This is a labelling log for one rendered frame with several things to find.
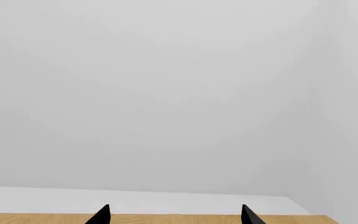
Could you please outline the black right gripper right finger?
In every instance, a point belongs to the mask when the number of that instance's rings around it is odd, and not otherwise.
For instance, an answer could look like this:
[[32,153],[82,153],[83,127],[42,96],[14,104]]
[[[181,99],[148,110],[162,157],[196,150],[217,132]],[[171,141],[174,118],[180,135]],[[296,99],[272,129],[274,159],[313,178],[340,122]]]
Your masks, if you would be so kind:
[[266,224],[247,205],[242,205],[241,222],[242,224]]

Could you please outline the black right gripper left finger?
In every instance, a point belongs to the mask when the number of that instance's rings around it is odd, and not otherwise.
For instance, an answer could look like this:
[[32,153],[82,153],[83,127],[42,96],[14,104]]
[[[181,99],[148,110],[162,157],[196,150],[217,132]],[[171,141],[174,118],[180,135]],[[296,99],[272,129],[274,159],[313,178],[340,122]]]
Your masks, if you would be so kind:
[[85,224],[110,224],[110,206],[103,206]]

